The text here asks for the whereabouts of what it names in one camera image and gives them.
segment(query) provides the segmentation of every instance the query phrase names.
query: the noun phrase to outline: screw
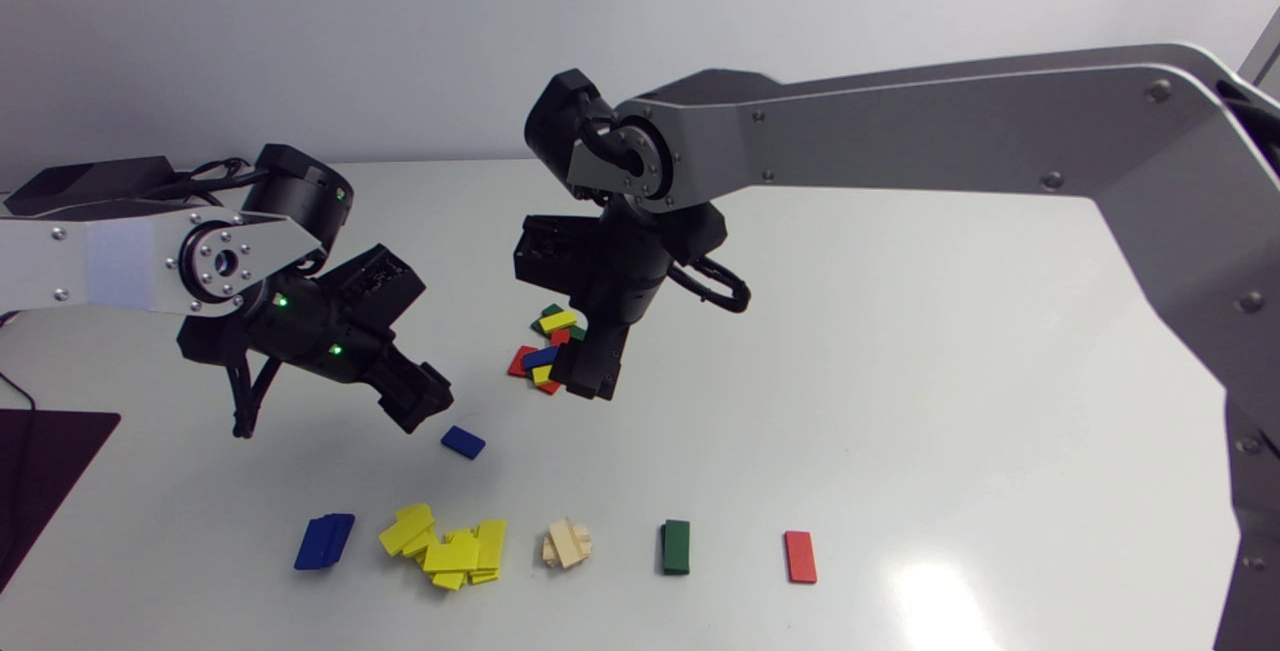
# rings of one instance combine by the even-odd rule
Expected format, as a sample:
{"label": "screw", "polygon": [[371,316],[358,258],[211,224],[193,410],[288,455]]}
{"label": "screw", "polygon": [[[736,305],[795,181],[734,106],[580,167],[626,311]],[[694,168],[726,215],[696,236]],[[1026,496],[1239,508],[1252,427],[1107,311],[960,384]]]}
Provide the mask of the screw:
{"label": "screw", "polygon": [[1240,295],[1235,299],[1235,310],[1245,315],[1256,315],[1261,312],[1262,306],[1266,306],[1267,301],[1263,299],[1262,294],[1258,292],[1248,292],[1248,294]]}
{"label": "screw", "polygon": [[1174,84],[1167,78],[1157,78],[1147,86],[1147,100],[1152,104],[1165,104],[1174,95]]}

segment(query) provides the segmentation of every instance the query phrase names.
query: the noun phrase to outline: table surface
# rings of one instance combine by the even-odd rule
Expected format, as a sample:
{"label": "table surface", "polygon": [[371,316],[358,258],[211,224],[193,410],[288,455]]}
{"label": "table surface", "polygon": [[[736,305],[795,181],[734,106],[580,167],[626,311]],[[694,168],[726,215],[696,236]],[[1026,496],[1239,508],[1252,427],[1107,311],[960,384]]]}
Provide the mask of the table surface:
{"label": "table surface", "polygon": [[[123,422],[0,596],[0,648],[1207,648],[1238,532],[1222,390],[1156,318],[1093,205],[753,189],[714,255],[745,315],[667,285],[613,402],[506,376],[558,301],[516,281],[525,214],[594,214],[530,160],[340,168],[346,260],[385,242],[425,295],[401,349],[457,402],[406,436],[366,386],[284,368],[232,437],[180,320],[60,310],[0,333],[42,408]],[[19,408],[17,396],[0,396]],[[458,425],[476,460],[440,446]],[[508,521],[503,577],[448,593],[376,535]],[[307,519],[356,514],[296,572]],[[577,568],[538,559],[588,524]],[[658,524],[692,523],[691,574]],[[819,581],[787,583],[782,533]]]}

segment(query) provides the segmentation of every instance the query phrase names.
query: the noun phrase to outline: colored block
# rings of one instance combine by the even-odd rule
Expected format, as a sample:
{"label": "colored block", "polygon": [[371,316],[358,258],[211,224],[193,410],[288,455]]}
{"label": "colored block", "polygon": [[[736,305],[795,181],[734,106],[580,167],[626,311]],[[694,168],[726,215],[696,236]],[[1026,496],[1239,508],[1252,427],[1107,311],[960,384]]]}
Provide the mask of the colored block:
{"label": "colored block", "polygon": [[484,437],[462,431],[462,428],[456,426],[444,432],[444,437],[440,437],[440,443],[444,443],[445,446],[468,459],[475,459],[480,455],[480,450],[484,449]]}
{"label": "colored block", "polygon": [[573,536],[573,524],[568,519],[561,519],[550,524],[548,531],[550,532],[552,545],[556,547],[556,555],[563,568],[571,568],[586,559],[577,544],[577,537]]}
{"label": "colored block", "polygon": [[407,510],[396,523],[378,535],[378,541],[383,544],[388,556],[399,554],[412,537],[422,533],[430,524],[435,523],[429,505],[421,505]]}
{"label": "colored block", "polygon": [[347,546],[347,537],[351,536],[351,527],[356,523],[352,514],[328,514],[307,522],[307,531],[302,533],[302,545],[298,547],[298,556],[293,560],[293,568],[298,570],[325,569],[342,559],[342,550]]}
{"label": "colored block", "polygon": [[662,526],[662,573],[689,573],[689,522],[667,519]]}
{"label": "colored block", "polygon": [[522,361],[525,361],[525,356],[529,356],[535,350],[538,349],[534,349],[534,347],[520,347],[520,350],[516,352],[516,358],[512,359],[509,367],[507,367],[507,373],[509,376],[524,377],[525,363],[522,363]]}
{"label": "colored block", "polygon": [[791,583],[818,583],[818,568],[813,563],[813,537],[808,531],[782,533],[787,542],[787,573]]}
{"label": "colored block", "polygon": [[525,370],[549,367],[549,365],[553,365],[556,361],[557,350],[559,350],[559,347],[545,347],[545,349],[525,354],[525,358],[521,359],[520,363],[525,367]]}
{"label": "colored block", "polygon": [[480,542],[480,554],[476,555],[476,568],[484,570],[497,570],[502,567],[502,545],[507,538],[507,522],[503,519],[485,519],[476,527],[476,541]]}
{"label": "colored block", "polygon": [[543,329],[543,333],[553,333],[559,327],[571,327],[577,322],[577,315],[573,312],[561,312],[557,315],[549,315],[549,317],[543,317],[538,320],[538,326]]}
{"label": "colored block", "polygon": [[471,536],[471,529],[460,529],[448,533],[445,542],[426,547],[422,570],[435,574],[439,572],[474,572],[479,556],[480,542],[476,541],[475,536]]}

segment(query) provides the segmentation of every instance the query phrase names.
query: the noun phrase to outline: robotic arm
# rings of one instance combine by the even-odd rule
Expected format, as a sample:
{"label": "robotic arm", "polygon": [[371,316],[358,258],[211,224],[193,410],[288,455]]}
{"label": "robotic arm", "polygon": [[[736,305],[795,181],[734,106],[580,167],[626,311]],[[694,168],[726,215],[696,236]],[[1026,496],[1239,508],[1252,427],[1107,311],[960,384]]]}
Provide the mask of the robotic arm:
{"label": "robotic arm", "polygon": [[[746,308],[708,251],[745,185],[1070,194],[1096,201],[1156,313],[1226,388],[1239,565],[1220,651],[1280,636],[1280,107],[1197,49],[1101,49],[782,84],[701,72],[609,107],[553,78],[525,139],[594,217],[526,217],[516,276],[589,318],[552,370],[612,396],[664,278]],[[682,265],[722,281],[719,295]]]}

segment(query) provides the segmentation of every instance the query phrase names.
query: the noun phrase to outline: yellow block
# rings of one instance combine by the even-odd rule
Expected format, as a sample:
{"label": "yellow block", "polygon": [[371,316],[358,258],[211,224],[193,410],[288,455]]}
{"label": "yellow block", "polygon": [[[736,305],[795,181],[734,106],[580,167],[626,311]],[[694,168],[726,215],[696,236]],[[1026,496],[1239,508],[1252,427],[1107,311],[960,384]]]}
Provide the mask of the yellow block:
{"label": "yellow block", "polygon": [[404,509],[404,514],[390,528],[378,535],[378,541],[383,544],[383,549],[387,550],[388,556],[394,556],[404,549],[404,545],[412,537],[430,528],[433,523],[435,523],[435,519],[431,518],[429,505],[422,504],[420,508],[411,506]]}
{"label": "yellow block", "polygon": [[573,312],[561,312],[557,315],[549,315],[549,317],[543,317],[538,320],[538,326],[543,327],[544,333],[559,331],[562,327],[571,327],[577,322],[577,315]]}
{"label": "yellow block", "polygon": [[497,570],[502,567],[502,542],[506,537],[507,522],[503,519],[485,519],[477,524],[476,541],[480,542],[480,554],[476,556],[477,569]]}
{"label": "yellow block", "polygon": [[467,572],[443,572],[431,576],[431,583],[439,586],[440,588],[448,588],[449,591],[457,591],[462,588],[462,583],[467,582]]}
{"label": "yellow block", "polygon": [[435,524],[430,524],[426,527],[426,531],[412,537],[407,544],[404,544],[403,549],[401,549],[401,554],[406,556],[417,556],[421,551],[426,551],[431,544],[439,542],[440,540],[435,537]]}
{"label": "yellow block", "polygon": [[476,559],[480,556],[480,542],[471,536],[471,529],[453,531],[444,538],[445,542],[426,547],[422,570],[426,573],[475,570]]}

